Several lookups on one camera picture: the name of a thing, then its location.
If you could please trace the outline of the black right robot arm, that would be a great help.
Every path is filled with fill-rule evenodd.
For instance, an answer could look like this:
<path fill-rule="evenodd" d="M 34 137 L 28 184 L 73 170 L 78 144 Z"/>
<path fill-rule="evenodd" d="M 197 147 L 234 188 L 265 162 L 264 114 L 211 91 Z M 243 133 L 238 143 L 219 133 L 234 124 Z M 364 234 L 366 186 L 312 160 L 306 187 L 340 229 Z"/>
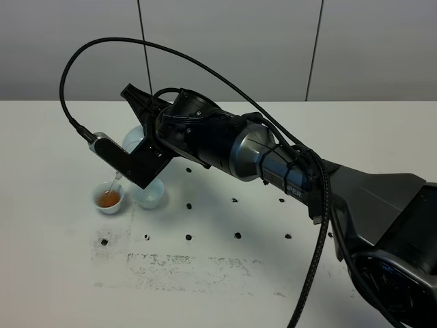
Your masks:
<path fill-rule="evenodd" d="M 290 319 L 309 296 L 324 241 L 332 233 L 359 294 L 394 327 L 436 326 L 436 185 L 414 174 L 367 174 L 321 159 L 259 112 L 235 115 L 192 90 L 122 91 L 145 131 L 130 180 L 144 187 L 175 157 L 282 190 L 320 226 Z"/>

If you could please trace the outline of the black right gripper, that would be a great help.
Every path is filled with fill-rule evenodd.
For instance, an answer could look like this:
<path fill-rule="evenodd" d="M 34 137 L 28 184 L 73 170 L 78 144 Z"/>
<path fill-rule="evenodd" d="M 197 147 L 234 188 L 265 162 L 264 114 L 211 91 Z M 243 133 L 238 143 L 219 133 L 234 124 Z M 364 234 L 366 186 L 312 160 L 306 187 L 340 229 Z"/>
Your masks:
<path fill-rule="evenodd" d="M 168 93 L 176 93 L 176 99 L 159 110 L 160 97 Z M 162 89 L 151 95 L 129 83 L 121 96 L 145 135 L 157 136 L 178 155 L 206 168 L 229 169 L 231 148 L 239 133 L 237 115 L 193 90 Z"/>

